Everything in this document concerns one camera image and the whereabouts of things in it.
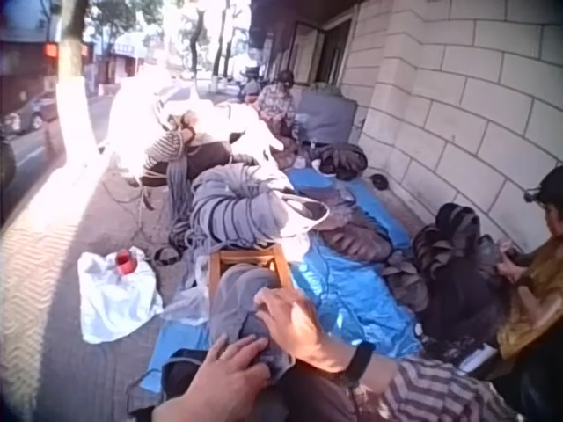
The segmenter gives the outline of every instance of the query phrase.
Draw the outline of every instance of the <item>wristwatch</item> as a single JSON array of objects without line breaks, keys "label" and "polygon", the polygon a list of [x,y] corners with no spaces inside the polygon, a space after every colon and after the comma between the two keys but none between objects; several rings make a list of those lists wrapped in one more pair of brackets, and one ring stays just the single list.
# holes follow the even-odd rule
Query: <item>wristwatch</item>
[{"label": "wristwatch", "polygon": [[362,379],[363,373],[371,360],[374,345],[368,341],[362,341],[356,348],[352,360],[341,374],[341,380],[348,387],[357,387]]}]

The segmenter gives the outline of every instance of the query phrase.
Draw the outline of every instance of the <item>blue tarp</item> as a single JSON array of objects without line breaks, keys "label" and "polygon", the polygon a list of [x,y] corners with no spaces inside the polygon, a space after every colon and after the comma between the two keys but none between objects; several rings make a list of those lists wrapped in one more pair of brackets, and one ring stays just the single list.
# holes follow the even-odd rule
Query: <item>blue tarp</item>
[{"label": "blue tarp", "polygon": [[[292,170],[289,178],[297,189],[344,183],[335,182],[313,169]],[[388,231],[395,248],[409,246],[409,236],[361,180],[346,182],[345,185],[354,194],[358,205]],[[291,266],[291,275],[295,285],[311,298],[321,324],[332,335],[349,344],[368,340],[379,353],[391,357],[407,356],[419,351],[420,343],[414,336],[416,323],[413,314],[398,306],[374,266],[361,265],[344,258],[312,236],[311,249],[301,265]],[[191,327],[165,323],[157,339],[149,370],[161,368],[180,348],[206,350],[207,325]],[[142,386],[158,392],[159,374],[147,377]]]}]

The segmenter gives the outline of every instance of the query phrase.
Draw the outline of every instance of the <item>building facade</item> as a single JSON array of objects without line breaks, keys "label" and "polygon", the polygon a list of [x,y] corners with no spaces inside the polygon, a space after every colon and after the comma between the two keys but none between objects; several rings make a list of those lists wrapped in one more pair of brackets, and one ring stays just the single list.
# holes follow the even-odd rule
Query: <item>building facade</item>
[{"label": "building facade", "polygon": [[56,59],[46,45],[60,33],[61,0],[4,0],[0,27],[2,114],[52,86]]},{"label": "building facade", "polygon": [[293,34],[274,68],[358,103],[350,141],[424,222],[455,201],[526,251],[548,237],[523,191],[563,161],[562,2],[370,0]]}]

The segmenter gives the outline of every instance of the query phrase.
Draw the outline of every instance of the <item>wooden frame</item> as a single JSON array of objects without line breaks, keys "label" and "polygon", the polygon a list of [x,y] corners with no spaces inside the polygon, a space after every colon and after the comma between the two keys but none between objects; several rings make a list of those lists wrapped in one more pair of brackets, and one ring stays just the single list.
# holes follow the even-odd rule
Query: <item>wooden frame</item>
[{"label": "wooden frame", "polygon": [[269,268],[278,274],[280,287],[293,288],[289,275],[288,261],[283,256],[279,244],[264,251],[218,251],[209,257],[209,300],[213,300],[215,291],[223,273],[236,264],[253,264]]}]

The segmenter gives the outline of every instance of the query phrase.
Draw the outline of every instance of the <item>striped sleeve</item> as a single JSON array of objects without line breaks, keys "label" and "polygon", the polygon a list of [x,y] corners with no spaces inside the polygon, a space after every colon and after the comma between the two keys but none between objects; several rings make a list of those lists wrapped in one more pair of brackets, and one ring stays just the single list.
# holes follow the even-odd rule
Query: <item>striped sleeve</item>
[{"label": "striped sleeve", "polygon": [[183,152],[184,143],[179,132],[166,132],[146,149],[148,163],[169,163],[177,159]]},{"label": "striped sleeve", "polygon": [[517,421],[489,382],[438,361],[405,359],[381,396],[380,414],[396,421]]}]

